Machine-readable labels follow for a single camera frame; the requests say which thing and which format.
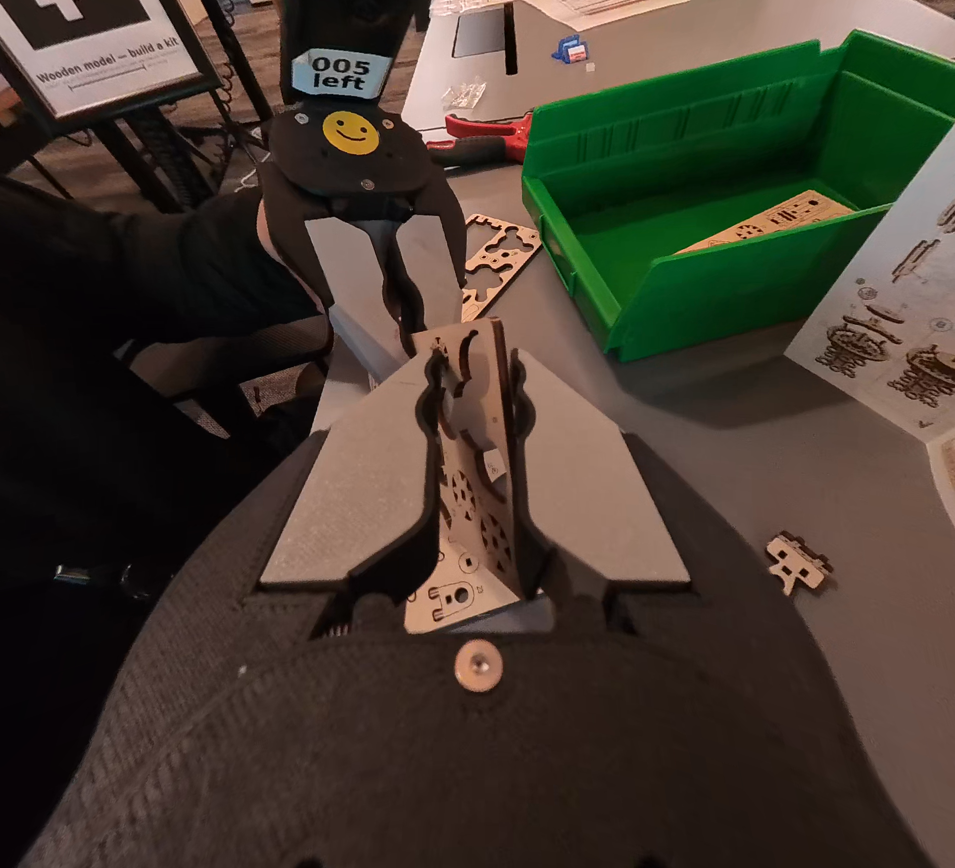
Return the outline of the round wooden frame part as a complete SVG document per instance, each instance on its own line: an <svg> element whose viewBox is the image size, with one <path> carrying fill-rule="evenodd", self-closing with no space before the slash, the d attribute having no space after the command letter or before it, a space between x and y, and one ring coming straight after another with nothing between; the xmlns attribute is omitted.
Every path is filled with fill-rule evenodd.
<svg viewBox="0 0 955 868"><path fill-rule="evenodd" d="M770 560L768 573L779 580L787 598L800 586L817 591L834 573L825 556L815 553L802 538L786 531L768 541L765 554Z"/></svg>

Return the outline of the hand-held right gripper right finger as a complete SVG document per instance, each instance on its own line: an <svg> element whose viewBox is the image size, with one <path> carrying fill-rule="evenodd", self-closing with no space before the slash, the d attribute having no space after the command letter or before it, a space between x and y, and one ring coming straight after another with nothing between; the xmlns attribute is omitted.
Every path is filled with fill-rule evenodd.
<svg viewBox="0 0 955 868"><path fill-rule="evenodd" d="M524 349L510 358L515 560L527 598L689 585L625 434Z"/></svg>

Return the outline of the green plastic bin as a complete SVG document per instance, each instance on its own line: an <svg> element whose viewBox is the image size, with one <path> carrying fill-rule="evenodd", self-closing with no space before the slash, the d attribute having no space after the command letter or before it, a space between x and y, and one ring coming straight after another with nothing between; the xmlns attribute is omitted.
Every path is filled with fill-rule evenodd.
<svg viewBox="0 0 955 868"><path fill-rule="evenodd" d="M538 107L529 215L621 362L809 315L953 127L952 59L855 30ZM813 189L854 209L676 254Z"/></svg>

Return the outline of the framed marker sign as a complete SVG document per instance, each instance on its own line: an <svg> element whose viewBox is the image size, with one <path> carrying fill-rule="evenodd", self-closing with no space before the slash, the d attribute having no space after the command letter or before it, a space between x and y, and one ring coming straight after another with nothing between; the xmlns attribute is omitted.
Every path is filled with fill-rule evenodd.
<svg viewBox="0 0 955 868"><path fill-rule="evenodd" d="M179 0L1 0L2 76L51 135L220 86Z"/></svg>

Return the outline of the black easel stand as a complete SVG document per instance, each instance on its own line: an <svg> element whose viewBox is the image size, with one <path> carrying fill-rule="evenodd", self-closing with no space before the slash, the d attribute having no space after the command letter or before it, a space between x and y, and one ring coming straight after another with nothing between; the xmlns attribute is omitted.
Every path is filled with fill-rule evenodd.
<svg viewBox="0 0 955 868"><path fill-rule="evenodd" d="M235 0L199 0L223 52L221 85L209 92L221 124L173 124L160 105L89 129L161 213L197 207L221 190L233 155L267 157L269 101L235 32Z"/></svg>

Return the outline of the folded instruction booklet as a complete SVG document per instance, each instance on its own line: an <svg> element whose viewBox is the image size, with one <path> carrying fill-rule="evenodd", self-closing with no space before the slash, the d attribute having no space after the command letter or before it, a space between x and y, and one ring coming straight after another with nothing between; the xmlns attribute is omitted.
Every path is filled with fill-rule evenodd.
<svg viewBox="0 0 955 868"><path fill-rule="evenodd" d="M785 356L924 446L954 517L954 132L846 265Z"/></svg>

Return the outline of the wooden sheet with gears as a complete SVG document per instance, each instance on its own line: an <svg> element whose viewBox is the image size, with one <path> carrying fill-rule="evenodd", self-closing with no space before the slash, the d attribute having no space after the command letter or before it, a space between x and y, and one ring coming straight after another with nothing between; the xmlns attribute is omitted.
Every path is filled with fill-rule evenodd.
<svg viewBox="0 0 955 868"><path fill-rule="evenodd" d="M499 531L517 568L510 443L513 408L506 344L496 319L447 325L413 337L443 360L438 430L439 531L466 544ZM526 597L521 589L521 599Z"/></svg>

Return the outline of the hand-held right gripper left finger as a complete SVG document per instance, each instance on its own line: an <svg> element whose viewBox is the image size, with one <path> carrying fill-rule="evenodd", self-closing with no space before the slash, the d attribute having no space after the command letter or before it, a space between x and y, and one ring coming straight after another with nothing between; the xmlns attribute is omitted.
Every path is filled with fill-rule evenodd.
<svg viewBox="0 0 955 868"><path fill-rule="evenodd" d="M444 356L417 354L328 430L266 590L409 597L436 567Z"/></svg>

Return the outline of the wooden sheet with slot cutouts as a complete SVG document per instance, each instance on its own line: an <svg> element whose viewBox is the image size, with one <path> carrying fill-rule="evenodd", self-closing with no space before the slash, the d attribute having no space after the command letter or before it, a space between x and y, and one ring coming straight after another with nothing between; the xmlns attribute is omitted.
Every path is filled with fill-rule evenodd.
<svg viewBox="0 0 955 868"><path fill-rule="evenodd" d="M779 231L804 227L839 217L847 217L854 209L813 189L798 193L764 211L737 222L709 238L685 247L676 254L686 254L726 244L761 238Z"/></svg>

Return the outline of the wooden sheet with blob cutouts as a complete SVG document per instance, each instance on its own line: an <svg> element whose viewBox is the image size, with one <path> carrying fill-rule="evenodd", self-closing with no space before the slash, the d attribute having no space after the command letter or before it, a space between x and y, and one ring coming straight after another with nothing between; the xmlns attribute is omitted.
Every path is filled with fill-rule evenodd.
<svg viewBox="0 0 955 868"><path fill-rule="evenodd" d="M462 289L462 323L485 314L542 247L540 232L509 220L472 213L466 219L468 230L489 232L489 238L465 263Z"/></svg>

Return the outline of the red and black pliers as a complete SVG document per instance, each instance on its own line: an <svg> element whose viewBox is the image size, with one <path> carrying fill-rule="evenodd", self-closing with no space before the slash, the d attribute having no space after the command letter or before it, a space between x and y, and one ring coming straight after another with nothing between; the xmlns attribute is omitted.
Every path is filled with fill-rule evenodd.
<svg viewBox="0 0 955 868"><path fill-rule="evenodd" d="M449 113L441 129L421 132L432 161L445 170L523 165L534 110L503 121L472 121Z"/></svg>

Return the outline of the person's left forearm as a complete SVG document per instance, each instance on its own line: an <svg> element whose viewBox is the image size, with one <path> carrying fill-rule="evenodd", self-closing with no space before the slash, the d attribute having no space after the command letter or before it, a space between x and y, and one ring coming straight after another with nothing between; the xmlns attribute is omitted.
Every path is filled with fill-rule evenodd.
<svg viewBox="0 0 955 868"><path fill-rule="evenodd" d="M2 325L70 330L105 349L242 337L311 318L264 247L257 189L175 215L101 212L2 178Z"/></svg>

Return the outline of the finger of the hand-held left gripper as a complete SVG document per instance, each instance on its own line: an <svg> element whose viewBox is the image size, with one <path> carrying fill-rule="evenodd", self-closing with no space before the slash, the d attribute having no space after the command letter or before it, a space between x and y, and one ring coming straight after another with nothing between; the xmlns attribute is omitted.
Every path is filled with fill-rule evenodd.
<svg viewBox="0 0 955 868"><path fill-rule="evenodd" d="M330 292L328 317L354 355L414 355L368 232L338 217L304 224Z"/></svg>
<svg viewBox="0 0 955 868"><path fill-rule="evenodd" d="M382 221L385 307L400 333L461 322L462 290L439 217Z"/></svg>

